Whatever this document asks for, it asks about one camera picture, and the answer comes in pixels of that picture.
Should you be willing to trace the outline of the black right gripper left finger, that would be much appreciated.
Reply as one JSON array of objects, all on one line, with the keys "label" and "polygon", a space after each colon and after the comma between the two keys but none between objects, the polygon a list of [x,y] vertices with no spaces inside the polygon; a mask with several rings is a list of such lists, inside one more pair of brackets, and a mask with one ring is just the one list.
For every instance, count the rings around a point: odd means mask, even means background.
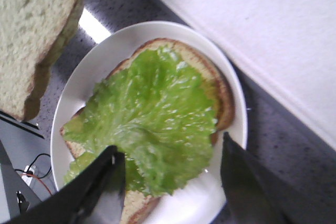
[{"label": "black right gripper left finger", "polygon": [[120,223],[125,197],[125,157],[108,146],[59,192],[8,223]]}]

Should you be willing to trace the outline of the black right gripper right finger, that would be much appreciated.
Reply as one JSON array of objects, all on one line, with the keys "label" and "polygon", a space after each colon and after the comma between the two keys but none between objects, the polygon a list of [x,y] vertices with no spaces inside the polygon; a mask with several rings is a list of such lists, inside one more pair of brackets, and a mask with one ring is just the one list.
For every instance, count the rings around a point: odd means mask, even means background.
[{"label": "black right gripper right finger", "polygon": [[335,223],[335,209],[307,197],[223,134],[222,188],[234,223]]}]

